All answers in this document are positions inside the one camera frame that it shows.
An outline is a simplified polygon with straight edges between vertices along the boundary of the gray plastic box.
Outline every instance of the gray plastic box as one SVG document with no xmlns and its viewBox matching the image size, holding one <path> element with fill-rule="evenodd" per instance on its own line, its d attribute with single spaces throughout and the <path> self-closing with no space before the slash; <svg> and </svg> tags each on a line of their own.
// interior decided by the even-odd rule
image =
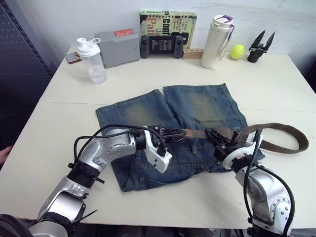
<svg viewBox="0 0 316 237">
<path fill-rule="evenodd" d="M 134 29 L 105 31 L 95 34 L 105 68 L 139 60 L 139 38 Z"/>
</svg>

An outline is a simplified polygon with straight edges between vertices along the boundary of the shaker bottle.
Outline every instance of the shaker bottle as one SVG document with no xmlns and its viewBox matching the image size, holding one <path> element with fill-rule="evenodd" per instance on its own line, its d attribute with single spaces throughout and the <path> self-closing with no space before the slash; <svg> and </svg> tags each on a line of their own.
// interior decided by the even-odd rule
<svg viewBox="0 0 316 237">
<path fill-rule="evenodd" d="M 234 27 L 234 20 L 232 17 L 227 15 L 217 15 L 214 17 L 210 25 L 205 49 L 201 59 L 201 65 L 203 67 L 212 68 L 213 64 L 218 58 L 220 58 L 220 55 L 224 53 Z"/>
<path fill-rule="evenodd" d="M 77 39 L 77 54 L 83 61 L 86 70 L 94 83 L 103 83 L 107 78 L 103 67 L 100 48 L 97 43 L 99 38 L 86 41 L 85 38 Z"/>
</svg>

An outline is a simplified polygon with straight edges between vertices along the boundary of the book cover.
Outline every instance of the book cover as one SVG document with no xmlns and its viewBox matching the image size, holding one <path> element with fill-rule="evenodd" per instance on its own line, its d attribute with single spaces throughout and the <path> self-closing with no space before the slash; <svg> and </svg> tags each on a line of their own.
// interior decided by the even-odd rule
<svg viewBox="0 0 316 237">
<path fill-rule="evenodd" d="M 177 36 L 184 40 L 184 49 L 191 46 L 197 14 L 188 11 L 140 11 L 141 36 Z"/>
</svg>

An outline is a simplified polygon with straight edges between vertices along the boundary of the denim shorts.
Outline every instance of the denim shorts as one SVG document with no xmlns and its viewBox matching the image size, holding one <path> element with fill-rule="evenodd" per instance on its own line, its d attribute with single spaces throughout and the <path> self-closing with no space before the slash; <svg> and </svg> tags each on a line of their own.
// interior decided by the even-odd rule
<svg viewBox="0 0 316 237">
<path fill-rule="evenodd" d="M 163 93 L 156 89 L 97 109 L 100 126 L 111 123 L 188 129 L 247 126 L 225 84 L 167 86 Z M 112 167 L 121 190 L 152 189 L 184 181 L 203 171 L 228 171 L 216 165 L 214 147 L 206 139 L 184 139 L 167 147 L 172 159 L 163 174 L 147 162 L 144 151 L 114 160 Z"/>
</svg>

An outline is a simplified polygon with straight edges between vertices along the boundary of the wooden block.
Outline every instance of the wooden block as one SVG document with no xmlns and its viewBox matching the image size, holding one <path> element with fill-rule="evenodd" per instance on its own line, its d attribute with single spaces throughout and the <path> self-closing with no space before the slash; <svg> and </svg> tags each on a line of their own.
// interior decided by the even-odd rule
<svg viewBox="0 0 316 237">
<path fill-rule="evenodd" d="M 183 59 L 202 58 L 203 48 L 189 48 L 183 50 Z"/>
</svg>

